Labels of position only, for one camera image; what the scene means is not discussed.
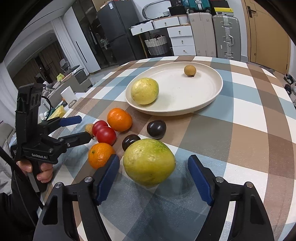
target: red tomato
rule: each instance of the red tomato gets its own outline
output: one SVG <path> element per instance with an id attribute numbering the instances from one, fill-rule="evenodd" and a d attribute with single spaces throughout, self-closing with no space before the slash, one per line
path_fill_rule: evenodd
<path id="1" fill-rule="evenodd" d="M 98 142 L 113 145 L 116 140 L 116 133 L 112 128 L 108 126 L 103 126 L 98 130 L 96 134 L 96 139 L 98 140 Z"/>
<path id="2" fill-rule="evenodd" d="M 98 121 L 93 125 L 93 128 L 92 128 L 93 135 L 96 136 L 98 130 L 99 130 L 100 128 L 102 128 L 103 126 L 108 126 L 107 122 L 106 122 L 106 121 L 103 121 L 103 120 L 98 120 Z"/>

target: yellow green pomelo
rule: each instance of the yellow green pomelo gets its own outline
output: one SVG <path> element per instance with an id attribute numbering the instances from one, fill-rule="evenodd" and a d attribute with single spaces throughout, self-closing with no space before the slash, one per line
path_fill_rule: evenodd
<path id="1" fill-rule="evenodd" d="M 171 150 L 162 142 L 142 139 L 126 149 L 123 166 L 131 179 L 149 187 L 167 179 L 176 167 L 176 160 Z"/>
<path id="2" fill-rule="evenodd" d="M 156 100 L 159 93 L 158 83 L 151 78 L 141 78 L 131 87 L 131 97 L 138 104 L 150 104 Z"/>

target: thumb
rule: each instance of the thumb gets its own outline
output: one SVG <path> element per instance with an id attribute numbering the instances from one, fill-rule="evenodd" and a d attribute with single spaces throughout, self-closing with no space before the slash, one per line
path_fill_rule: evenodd
<path id="1" fill-rule="evenodd" d="M 23 172 L 32 172 L 32 164 L 29 160 L 21 160 L 17 164 Z"/>

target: chair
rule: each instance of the chair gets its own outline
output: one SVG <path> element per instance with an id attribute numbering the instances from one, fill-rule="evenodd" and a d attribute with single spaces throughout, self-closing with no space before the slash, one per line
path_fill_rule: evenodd
<path id="1" fill-rule="evenodd" d="M 69 67 L 70 67 L 69 62 L 66 61 L 64 58 L 59 62 L 59 65 L 61 66 L 61 69 L 63 71 L 66 72 L 67 70 L 69 70 Z"/>

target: screw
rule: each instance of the screw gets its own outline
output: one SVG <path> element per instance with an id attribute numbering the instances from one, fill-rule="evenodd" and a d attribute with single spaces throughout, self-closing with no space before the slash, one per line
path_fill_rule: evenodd
<path id="1" fill-rule="evenodd" d="M 84 181 L 85 181 L 86 183 L 90 183 L 90 182 L 92 181 L 92 177 L 86 177 L 86 178 L 84 179 Z"/>
<path id="2" fill-rule="evenodd" d="M 216 181 L 222 183 L 224 182 L 224 179 L 222 177 L 216 177 Z"/>
<path id="3" fill-rule="evenodd" d="M 54 187 L 55 188 L 60 188 L 62 185 L 63 185 L 62 183 L 56 183 Z"/>
<path id="4" fill-rule="evenodd" d="M 251 183 L 251 182 L 246 182 L 246 185 L 247 185 L 248 188 L 252 188 L 252 187 L 254 187 L 254 184 Z"/>

